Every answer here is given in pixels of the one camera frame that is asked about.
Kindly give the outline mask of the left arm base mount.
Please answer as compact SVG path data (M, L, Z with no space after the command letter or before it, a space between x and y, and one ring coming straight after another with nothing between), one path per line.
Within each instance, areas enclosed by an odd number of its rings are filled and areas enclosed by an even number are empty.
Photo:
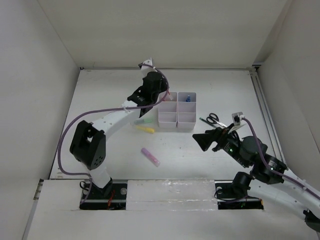
M79 203L81 210L126 210L127 180L112 180L104 189L93 184L90 191L89 181L81 181L79 186L82 190Z

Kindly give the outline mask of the red gel pen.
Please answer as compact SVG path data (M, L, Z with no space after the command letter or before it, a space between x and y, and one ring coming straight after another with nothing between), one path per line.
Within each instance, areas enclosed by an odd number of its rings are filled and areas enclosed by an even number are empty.
M168 92L166 95L166 101L172 102L173 100L174 100L174 97L171 95L170 92Z

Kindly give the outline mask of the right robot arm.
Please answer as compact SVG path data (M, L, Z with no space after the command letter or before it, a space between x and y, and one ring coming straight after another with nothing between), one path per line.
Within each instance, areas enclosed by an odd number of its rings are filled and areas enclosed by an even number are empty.
M312 230L320 230L320 193L303 182L287 165L267 154L268 147L253 134L240 138L233 130L217 127L193 134L193 139L205 152L212 143L213 152L224 151L249 173L239 171L228 186L217 186L214 196L225 205L250 197L268 199L296 212Z

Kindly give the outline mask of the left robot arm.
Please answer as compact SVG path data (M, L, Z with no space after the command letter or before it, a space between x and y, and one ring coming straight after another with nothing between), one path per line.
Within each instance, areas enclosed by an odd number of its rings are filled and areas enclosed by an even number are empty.
M69 148L70 153L82 163L92 177L94 192L100 198L111 194L112 178L107 172L107 140L125 125L134 122L149 112L157 102L159 94L168 90L164 76L151 71L118 110L111 110L106 116L93 122L82 120L77 124Z

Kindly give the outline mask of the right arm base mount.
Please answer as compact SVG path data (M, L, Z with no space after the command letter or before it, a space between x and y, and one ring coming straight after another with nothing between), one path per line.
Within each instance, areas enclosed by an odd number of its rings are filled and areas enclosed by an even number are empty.
M218 210L264 210L263 201L246 193L236 192L231 180L215 180L214 198Z

